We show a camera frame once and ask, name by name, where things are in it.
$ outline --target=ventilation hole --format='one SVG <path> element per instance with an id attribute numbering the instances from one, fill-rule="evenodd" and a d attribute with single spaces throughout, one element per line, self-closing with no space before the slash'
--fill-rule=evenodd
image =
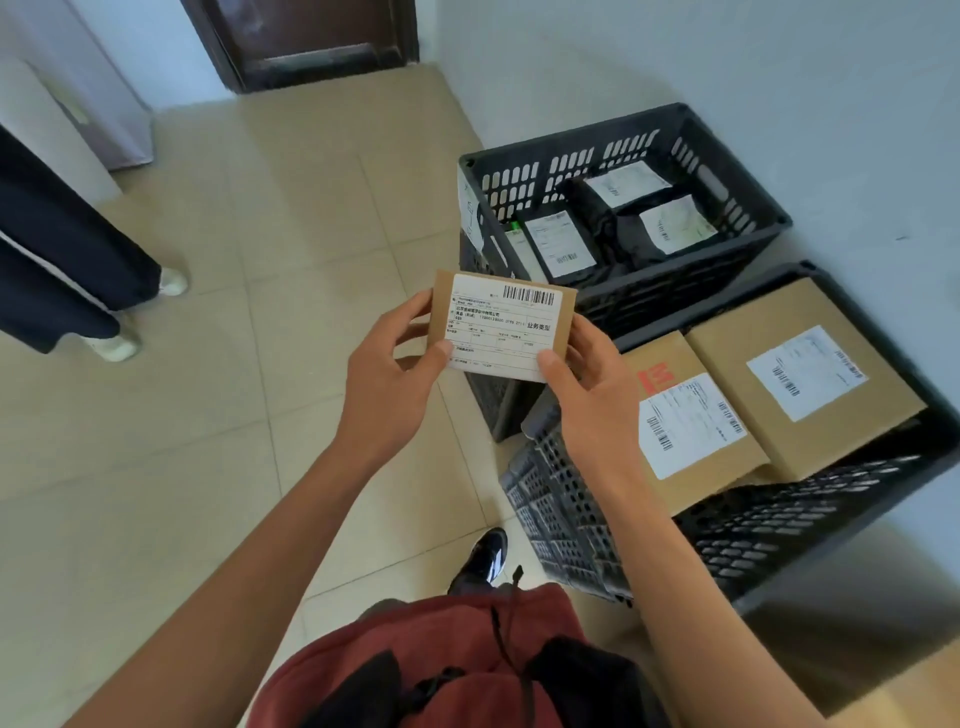
<path id="1" fill-rule="evenodd" d="M 730 197 L 730 191 L 727 187 L 717 179 L 716 175 L 705 164 L 697 167 L 697 177 L 710 191 L 710 194 L 720 202 L 726 202 L 727 198 Z"/>

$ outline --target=brown box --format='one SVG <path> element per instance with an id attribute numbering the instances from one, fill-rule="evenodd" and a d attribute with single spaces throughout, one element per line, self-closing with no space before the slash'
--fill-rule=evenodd
<path id="1" fill-rule="evenodd" d="M 770 456 L 754 483 L 803 480 L 925 407 L 812 279 L 686 340 Z"/>
<path id="2" fill-rule="evenodd" d="M 454 342 L 454 369 L 543 381 L 537 354 L 566 357 L 576 300 L 573 288 L 437 271 L 427 346 Z"/>
<path id="3" fill-rule="evenodd" d="M 671 515 L 769 462 L 679 332 L 623 358 L 640 383 L 644 474 Z"/>

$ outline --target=hand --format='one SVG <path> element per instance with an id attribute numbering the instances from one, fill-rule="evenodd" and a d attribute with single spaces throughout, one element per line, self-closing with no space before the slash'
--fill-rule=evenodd
<path id="1" fill-rule="evenodd" d="M 560 401 L 567 452 L 599 496 L 608 484 L 638 477 L 639 385 L 610 337 L 580 314 L 566 358 L 569 366 L 547 350 L 537 363 Z"/>
<path id="2" fill-rule="evenodd" d="M 430 388 L 453 352 L 453 345 L 443 340 L 423 356 L 394 359 L 397 345 L 426 336 L 428 324 L 411 322 L 430 312 L 432 300 L 432 290 L 420 291 L 380 316 L 350 355 L 344 411 L 331 447 L 355 459 L 366 477 L 417 434 Z"/>

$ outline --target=shoe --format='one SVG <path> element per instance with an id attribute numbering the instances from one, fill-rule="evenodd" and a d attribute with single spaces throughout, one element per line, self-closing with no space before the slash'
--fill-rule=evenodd
<path id="1" fill-rule="evenodd" d="M 473 545 L 473 551 L 470 552 L 467 562 L 457 573 L 457 576 L 466 573 L 492 584 L 506 564 L 507 532 L 500 527 L 491 528 Z"/>
<path id="2" fill-rule="evenodd" d="M 81 338 L 106 361 L 112 362 L 126 361 L 142 348 L 136 335 L 124 328 L 112 339 L 88 339 L 85 336 Z"/>
<path id="3" fill-rule="evenodd" d="M 186 293 L 190 287 L 190 281 L 186 276 L 175 268 L 160 269 L 160 295 L 161 296 L 179 296 Z"/>

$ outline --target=white shoe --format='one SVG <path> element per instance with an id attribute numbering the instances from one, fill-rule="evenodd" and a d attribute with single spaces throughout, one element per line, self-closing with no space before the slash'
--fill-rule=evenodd
<path id="1" fill-rule="evenodd" d="M 85 336 L 81 338 L 106 361 L 126 361 L 142 348 L 140 340 L 125 328 L 112 339 L 88 339 Z"/>
<path id="2" fill-rule="evenodd" d="M 174 268 L 160 269 L 160 295 L 161 296 L 179 296 L 186 293 L 190 287 L 190 281 L 180 271 Z"/>

